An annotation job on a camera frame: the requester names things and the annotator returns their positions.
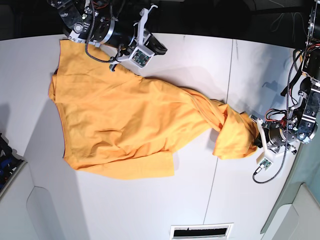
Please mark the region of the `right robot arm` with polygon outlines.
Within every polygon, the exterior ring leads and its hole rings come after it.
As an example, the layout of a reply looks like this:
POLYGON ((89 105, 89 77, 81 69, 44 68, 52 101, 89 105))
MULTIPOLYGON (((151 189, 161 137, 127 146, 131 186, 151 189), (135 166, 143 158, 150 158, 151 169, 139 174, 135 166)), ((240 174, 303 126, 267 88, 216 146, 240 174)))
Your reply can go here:
POLYGON ((142 8, 138 21, 120 19, 114 14, 110 0, 49 0, 65 25, 65 35, 74 43, 99 47, 106 45, 117 50, 110 61, 124 62, 134 56, 151 58, 164 55, 167 48, 146 28, 150 12, 157 8, 151 4, 142 8))

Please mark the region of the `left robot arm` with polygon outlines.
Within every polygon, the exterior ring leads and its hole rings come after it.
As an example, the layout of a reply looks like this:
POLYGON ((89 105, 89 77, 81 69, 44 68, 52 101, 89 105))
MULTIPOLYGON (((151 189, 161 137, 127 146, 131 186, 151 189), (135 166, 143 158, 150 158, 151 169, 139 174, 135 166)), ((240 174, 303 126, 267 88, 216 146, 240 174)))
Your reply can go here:
POLYGON ((292 105, 279 110, 271 108, 262 121, 262 129, 253 144, 258 148, 267 147, 274 152, 282 146, 287 149, 291 143, 298 141, 309 144, 315 137, 318 124, 317 114, 320 112, 320 2, 314 1, 309 22, 306 47, 296 50, 293 54, 292 67, 295 68, 298 59, 302 59, 294 78, 288 80, 287 86, 281 92, 283 97, 293 100, 293 87, 302 75, 298 100, 292 105))

